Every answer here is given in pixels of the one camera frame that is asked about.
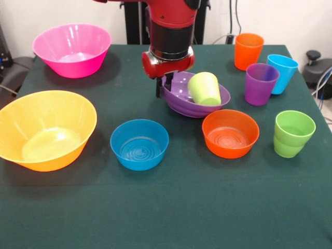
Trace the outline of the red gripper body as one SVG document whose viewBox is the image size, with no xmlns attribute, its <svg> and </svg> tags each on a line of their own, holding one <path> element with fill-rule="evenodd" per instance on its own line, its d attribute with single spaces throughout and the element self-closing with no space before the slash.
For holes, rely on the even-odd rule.
<svg viewBox="0 0 332 249">
<path fill-rule="evenodd" d="M 155 57 L 151 51 L 142 53 L 142 65 L 146 75 L 151 78 L 163 77 L 165 74 L 182 72 L 191 69 L 195 62 L 192 47 L 188 49 L 188 55 L 180 60 L 162 60 Z"/>
</svg>

